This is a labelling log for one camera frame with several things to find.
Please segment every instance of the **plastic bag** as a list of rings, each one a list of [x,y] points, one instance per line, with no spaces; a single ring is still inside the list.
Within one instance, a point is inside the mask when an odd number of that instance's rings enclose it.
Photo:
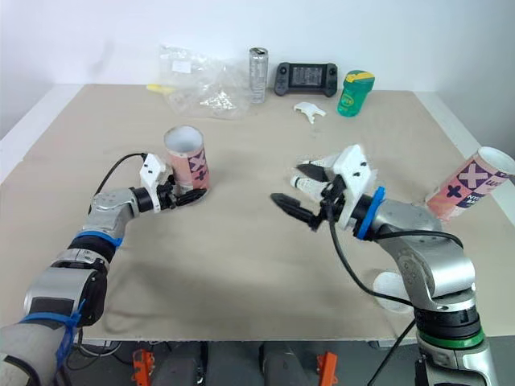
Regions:
[[[161,46],[161,85],[179,115],[238,119],[250,106],[249,77],[220,60],[183,48]]]

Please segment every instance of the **pink cup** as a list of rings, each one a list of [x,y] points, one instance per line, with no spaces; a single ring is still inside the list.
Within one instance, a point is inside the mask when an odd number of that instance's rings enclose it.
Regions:
[[[426,205],[448,221],[515,175],[515,161],[492,147],[480,147],[456,172],[426,197]]]
[[[177,126],[164,134],[164,144],[179,194],[192,189],[209,189],[209,169],[202,133],[192,126]]]

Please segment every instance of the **green ring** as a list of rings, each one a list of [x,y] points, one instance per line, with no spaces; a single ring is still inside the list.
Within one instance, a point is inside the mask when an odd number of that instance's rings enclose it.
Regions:
[[[422,331],[418,332],[420,337],[428,343],[434,344],[435,346],[450,348],[450,349],[464,349],[477,346],[484,339],[483,329],[480,329],[476,335],[472,336],[468,339],[460,339],[460,340],[450,340],[450,339],[440,339],[435,338],[434,336],[430,336]]]

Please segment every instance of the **white wall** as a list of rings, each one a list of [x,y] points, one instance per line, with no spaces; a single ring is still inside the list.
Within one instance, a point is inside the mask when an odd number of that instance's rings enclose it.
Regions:
[[[456,25],[475,28],[478,10],[493,3],[2,0],[2,100],[14,104],[2,102],[2,129],[6,114],[45,89],[38,84],[155,82],[163,42],[244,60],[249,47],[263,46],[271,69],[332,61],[340,72],[374,72],[377,89],[434,91],[460,63],[463,42],[473,44]],[[495,27],[486,20],[483,32]]]
[[[458,18],[459,47],[438,84],[442,100],[486,146],[515,157],[515,2],[470,2]]]

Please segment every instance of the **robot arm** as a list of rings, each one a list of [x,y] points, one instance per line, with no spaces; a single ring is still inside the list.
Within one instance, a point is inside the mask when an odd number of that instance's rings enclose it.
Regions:
[[[140,170],[143,187],[100,193],[86,224],[27,291],[25,318],[0,329],[0,380],[9,386],[46,386],[68,356],[76,329],[93,325],[104,311],[109,264],[127,223],[145,211],[173,209],[205,190],[176,198],[174,181],[149,154]]]
[[[286,213],[316,230],[327,209],[342,228],[362,240],[376,241],[395,260],[414,307],[422,357],[415,364],[416,384],[497,386],[488,342],[476,310],[475,271],[455,240],[438,236],[439,220],[423,207],[384,199],[380,187],[365,195],[372,175],[359,146],[333,157],[329,166],[299,165],[307,177],[328,183],[320,213],[300,207],[286,195],[272,200]],[[419,232],[401,236],[402,231]]]

